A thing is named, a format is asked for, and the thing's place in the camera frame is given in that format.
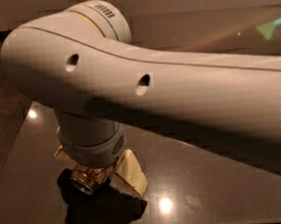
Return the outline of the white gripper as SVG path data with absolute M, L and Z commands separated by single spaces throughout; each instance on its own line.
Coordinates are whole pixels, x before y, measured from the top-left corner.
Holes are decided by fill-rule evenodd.
M 125 150 L 124 125 L 109 119 L 82 118 L 57 110 L 54 114 L 59 127 L 57 136 L 62 145 L 54 152 L 56 160 L 73 159 L 82 166 L 98 168 L 110 166 L 121 156 L 115 168 L 121 186 L 134 197 L 144 197 L 148 180 L 133 151 Z

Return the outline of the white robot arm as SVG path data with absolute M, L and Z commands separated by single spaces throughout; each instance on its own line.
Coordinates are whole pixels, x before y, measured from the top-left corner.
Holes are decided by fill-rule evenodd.
M 1 63 L 83 166 L 116 162 L 133 125 L 281 175 L 281 57 L 136 47 L 121 12 L 90 0 L 18 26 Z

